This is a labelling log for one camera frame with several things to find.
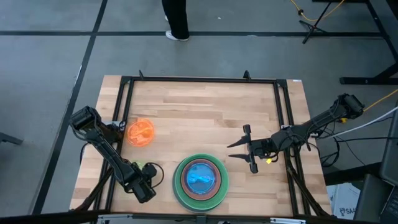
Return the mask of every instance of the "orange plastic container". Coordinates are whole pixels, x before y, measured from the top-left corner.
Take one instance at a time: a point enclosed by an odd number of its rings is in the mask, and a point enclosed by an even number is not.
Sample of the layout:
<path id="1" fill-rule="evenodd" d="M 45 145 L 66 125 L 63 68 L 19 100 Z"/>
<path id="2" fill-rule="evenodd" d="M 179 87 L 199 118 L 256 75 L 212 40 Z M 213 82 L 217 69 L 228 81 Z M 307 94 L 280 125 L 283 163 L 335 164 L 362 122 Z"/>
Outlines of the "orange plastic container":
<path id="1" fill-rule="evenodd" d="M 148 145 L 155 136 L 155 127 L 148 119 L 137 119 L 127 129 L 127 140 L 137 147 Z"/>

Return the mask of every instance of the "concrete floor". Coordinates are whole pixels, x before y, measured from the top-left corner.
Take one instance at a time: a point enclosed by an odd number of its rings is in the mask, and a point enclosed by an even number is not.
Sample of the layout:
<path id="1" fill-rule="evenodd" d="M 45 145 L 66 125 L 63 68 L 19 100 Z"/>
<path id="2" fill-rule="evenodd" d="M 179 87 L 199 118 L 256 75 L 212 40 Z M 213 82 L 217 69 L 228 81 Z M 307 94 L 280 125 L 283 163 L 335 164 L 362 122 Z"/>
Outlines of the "concrete floor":
<path id="1" fill-rule="evenodd" d="M 297 1 L 307 17 L 317 17 L 325 4 Z M 372 1 L 398 49 L 398 21 L 384 1 Z M 101 0 L 2 0 L 0 30 L 92 30 Z M 303 32 L 288 0 L 188 0 L 191 31 Z M 322 21 L 334 32 L 375 32 L 364 4 L 344 4 Z M 169 29 L 159 0 L 109 0 L 100 30 L 163 31 Z M 24 139 L 21 146 L 0 144 L 0 217 L 24 215 L 37 190 L 58 125 L 65 111 L 89 37 L 0 36 L 0 132 Z M 310 114 L 317 115 L 336 96 L 355 94 L 364 104 L 378 100 L 395 86 L 340 85 L 342 76 L 372 77 L 394 59 L 381 39 L 317 38 L 301 44 L 298 37 L 199 37 L 172 42 L 157 37 L 97 37 L 75 110 L 94 106 L 104 75 L 171 75 L 303 80 Z M 344 130 L 389 111 L 397 96 L 357 120 L 338 125 Z M 385 124 L 349 133 L 344 138 L 385 136 Z M 58 161 L 44 212 L 68 210 L 83 143 L 71 132 Z M 385 141 L 350 143 L 370 164 L 381 160 Z M 323 155 L 335 150 L 333 141 L 318 141 Z M 360 166 L 342 145 L 332 169 Z"/>

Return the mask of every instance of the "black pants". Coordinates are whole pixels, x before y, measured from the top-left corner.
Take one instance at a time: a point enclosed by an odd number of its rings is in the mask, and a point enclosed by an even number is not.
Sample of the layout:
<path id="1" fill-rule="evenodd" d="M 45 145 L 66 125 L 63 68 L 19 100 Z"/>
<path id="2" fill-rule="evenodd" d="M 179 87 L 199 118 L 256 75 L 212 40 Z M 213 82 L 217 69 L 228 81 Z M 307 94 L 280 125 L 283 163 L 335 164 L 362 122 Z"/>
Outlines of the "black pants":
<path id="1" fill-rule="evenodd" d="M 164 13 L 169 20 L 172 35 L 177 39 L 189 37 L 187 12 L 187 0 L 162 0 Z"/>

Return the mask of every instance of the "green bowl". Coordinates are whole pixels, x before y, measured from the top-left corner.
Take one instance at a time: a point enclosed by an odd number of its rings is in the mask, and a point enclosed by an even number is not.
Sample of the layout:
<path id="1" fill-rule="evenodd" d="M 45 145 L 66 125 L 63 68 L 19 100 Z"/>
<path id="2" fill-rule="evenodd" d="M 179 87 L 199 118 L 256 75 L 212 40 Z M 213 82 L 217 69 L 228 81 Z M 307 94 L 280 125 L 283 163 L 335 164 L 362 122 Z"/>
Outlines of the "green bowl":
<path id="1" fill-rule="evenodd" d="M 218 192 L 210 199 L 208 200 L 195 200 L 191 197 L 189 197 L 184 190 L 182 189 L 181 185 L 181 175 L 184 167 L 190 163 L 191 161 L 195 159 L 207 159 L 210 162 L 214 163 L 215 166 L 217 166 L 218 170 L 220 171 L 221 174 L 221 185 L 220 189 Z M 178 202 L 181 203 L 181 205 L 188 210 L 192 212 L 197 212 L 197 213 L 203 213 L 210 211 L 211 209 L 215 208 L 217 205 L 219 205 L 225 198 L 227 192 L 228 192 L 228 173 L 226 171 L 226 168 L 224 164 L 215 158 L 214 156 L 211 156 L 209 154 L 195 154 L 193 156 L 190 156 L 186 159 L 184 159 L 176 168 L 174 175 L 173 175 L 173 191 L 174 195 L 177 198 Z"/>

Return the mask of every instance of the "wooden table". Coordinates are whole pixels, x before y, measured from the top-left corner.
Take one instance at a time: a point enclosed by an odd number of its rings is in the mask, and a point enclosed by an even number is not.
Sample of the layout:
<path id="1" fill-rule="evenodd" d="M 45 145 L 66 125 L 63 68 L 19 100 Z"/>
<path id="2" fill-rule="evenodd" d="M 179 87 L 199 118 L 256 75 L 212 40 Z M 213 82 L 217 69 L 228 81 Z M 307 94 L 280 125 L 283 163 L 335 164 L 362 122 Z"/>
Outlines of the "wooden table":
<path id="1" fill-rule="evenodd" d="M 104 77 L 96 105 L 103 121 L 112 120 L 120 79 L 120 76 Z M 287 83 L 295 124 L 303 123 L 310 116 L 302 82 L 287 80 Z M 282 90 L 280 97 L 287 124 Z M 280 129 L 272 85 L 135 81 L 127 126 L 137 118 L 148 118 L 153 122 L 155 138 L 146 147 L 134 147 L 125 140 L 121 155 L 130 161 L 160 164 L 165 178 L 155 188 L 157 195 L 147 203 L 139 203 L 134 194 L 124 193 L 116 184 L 112 212 L 191 214 L 174 197 L 173 172 L 184 158 L 208 153 L 224 163 L 229 175 L 228 194 L 218 207 L 208 212 L 209 215 L 292 216 L 283 153 L 279 154 L 278 162 L 271 164 L 257 158 L 259 172 L 252 174 L 244 160 L 228 157 L 228 154 L 245 153 L 245 146 L 226 148 L 244 134 L 244 124 L 251 125 L 253 139 L 268 138 Z M 301 158 L 309 191 L 323 209 L 331 213 L 317 150 L 308 152 L 303 148 Z M 70 208 L 79 206 L 93 190 L 102 162 L 96 149 L 87 146 Z M 157 175 L 153 182 L 159 180 L 160 175 Z M 107 189 L 105 186 L 102 208 Z M 296 193 L 299 211 L 303 213 L 297 186 Z"/>

